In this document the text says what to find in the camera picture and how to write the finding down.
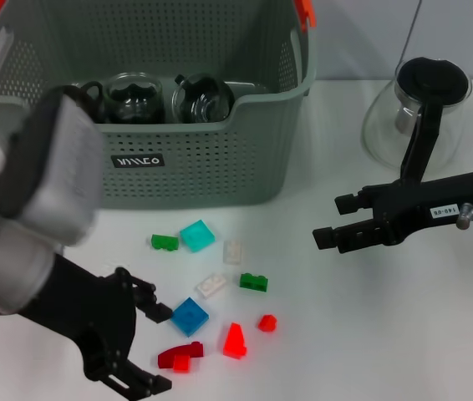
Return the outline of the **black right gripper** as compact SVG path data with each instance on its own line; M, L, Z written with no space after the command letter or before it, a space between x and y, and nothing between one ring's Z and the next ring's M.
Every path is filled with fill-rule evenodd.
M398 245L426 228L467 226L467 216L473 213L473 172L421 183L397 180L369 185L356 195L338 196L334 202L341 216L370 209L373 219L313 230L319 250L336 248L343 254L377 245Z

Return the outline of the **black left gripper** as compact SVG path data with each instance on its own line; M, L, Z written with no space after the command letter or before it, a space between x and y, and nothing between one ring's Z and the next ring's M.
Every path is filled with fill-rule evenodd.
M48 280L22 316L73 341L88 379L114 391L169 391L168 378L128 360L135 307L157 324L173 317L155 291L153 283L131 276L122 266L109 277L97 277L57 255Z

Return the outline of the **glass teacup black holder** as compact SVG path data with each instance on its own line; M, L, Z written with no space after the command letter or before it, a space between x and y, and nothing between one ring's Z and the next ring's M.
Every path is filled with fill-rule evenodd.
M171 111L175 122L206 124L225 120L235 103L228 84L211 74L179 74L175 77Z
M163 86L148 73L121 73L104 85L104 112L113 124L165 122Z

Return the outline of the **grey perforated storage bin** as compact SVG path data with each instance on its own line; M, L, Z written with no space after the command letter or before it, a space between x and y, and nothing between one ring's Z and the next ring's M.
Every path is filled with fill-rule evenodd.
M0 146L49 89L211 74L236 101L221 122L102 124L104 206L263 203L279 193L316 74L316 27L292 0L7 0L0 11Z

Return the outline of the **dark red arch brick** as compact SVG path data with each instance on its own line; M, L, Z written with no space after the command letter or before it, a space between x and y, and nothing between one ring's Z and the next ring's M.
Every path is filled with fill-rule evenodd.
M158 355L158 368L172 368L175 357L181 355L187 355L190 358L203 358L204 345L201 342L194 341L189 344L169 348Z

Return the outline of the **blue toy tile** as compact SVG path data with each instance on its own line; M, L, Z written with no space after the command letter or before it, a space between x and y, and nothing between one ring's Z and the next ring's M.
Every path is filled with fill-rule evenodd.
M207 312L188 297L173 311L171 321L188 338L197 332L209 319Z

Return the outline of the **white toy plate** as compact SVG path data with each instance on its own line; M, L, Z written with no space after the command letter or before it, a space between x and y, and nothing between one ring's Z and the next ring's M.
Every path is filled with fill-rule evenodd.
M227 265L238 266L242 264L242 243L238 240L224 241L223 261Z
M221 273L213 273L196 286L196 290L205 298L209 298L227 284L227 279Z

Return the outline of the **red-orange slope brick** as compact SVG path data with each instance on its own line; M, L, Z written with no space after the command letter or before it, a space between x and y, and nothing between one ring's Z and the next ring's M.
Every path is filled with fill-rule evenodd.
M242 327L239 323L231 323L226 335L222 353L224 356L235 359L241 359L247 355L245 338Z

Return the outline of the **green toy brick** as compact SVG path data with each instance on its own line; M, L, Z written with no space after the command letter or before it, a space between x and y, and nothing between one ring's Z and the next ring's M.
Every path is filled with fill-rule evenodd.
M179 249L179 239L175 236L153 234L150 243L156 250L177 251Z
M267 292L268 279L265 276L255 276L251 273L243 273L239 280L240 288L253 291Z

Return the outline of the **clear cyan toy tile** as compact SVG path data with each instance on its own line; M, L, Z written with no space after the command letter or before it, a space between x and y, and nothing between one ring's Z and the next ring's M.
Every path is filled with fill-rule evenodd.
M216 241L215 235L203 220L198 220L180 231L180 236L192 252L198 252Z

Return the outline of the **dark clay teapot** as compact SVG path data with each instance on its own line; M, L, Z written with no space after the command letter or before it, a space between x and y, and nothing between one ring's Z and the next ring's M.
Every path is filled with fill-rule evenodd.
M90 81L81 87L64 85L68 95L96 124L104 123L104 87L99 81Z

